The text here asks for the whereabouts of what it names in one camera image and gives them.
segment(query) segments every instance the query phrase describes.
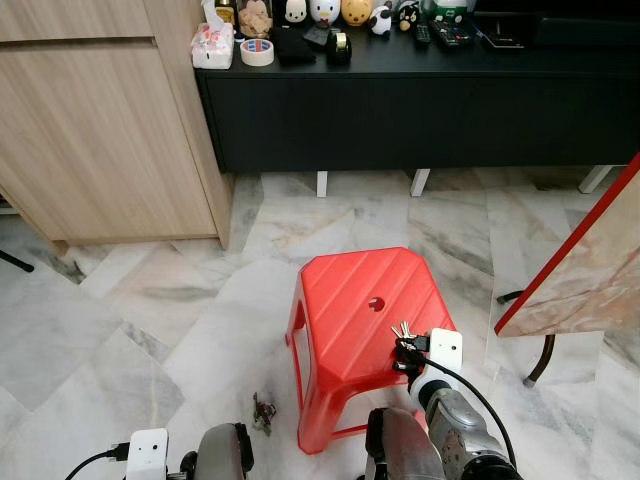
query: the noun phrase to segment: black tv cabinet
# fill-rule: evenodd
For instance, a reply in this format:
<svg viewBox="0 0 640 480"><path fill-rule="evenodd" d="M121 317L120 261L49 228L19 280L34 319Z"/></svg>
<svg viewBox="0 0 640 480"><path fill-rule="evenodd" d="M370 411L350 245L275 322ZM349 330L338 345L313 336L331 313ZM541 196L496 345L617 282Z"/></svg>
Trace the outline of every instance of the black tv cabinet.
<svg viewBox="0 0 640 480"><path fill-rule="evenodd" d="M640 52L480 42L414 47L346 29L344 67L196 69L226 172L625 164L638 151Z"/></svg>

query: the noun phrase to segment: tape roll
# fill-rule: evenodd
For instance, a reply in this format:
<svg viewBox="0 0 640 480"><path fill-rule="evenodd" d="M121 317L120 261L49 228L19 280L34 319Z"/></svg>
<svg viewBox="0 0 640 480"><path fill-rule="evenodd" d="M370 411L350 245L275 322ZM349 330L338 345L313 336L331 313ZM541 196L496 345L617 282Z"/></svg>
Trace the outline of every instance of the tape roll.
<svg viewBox="0 0 640 480"><path fill-rule="evenodd" d="M264 67L273 62L273 43L252 38L240 44L240 58L250 67Z"/></svg>

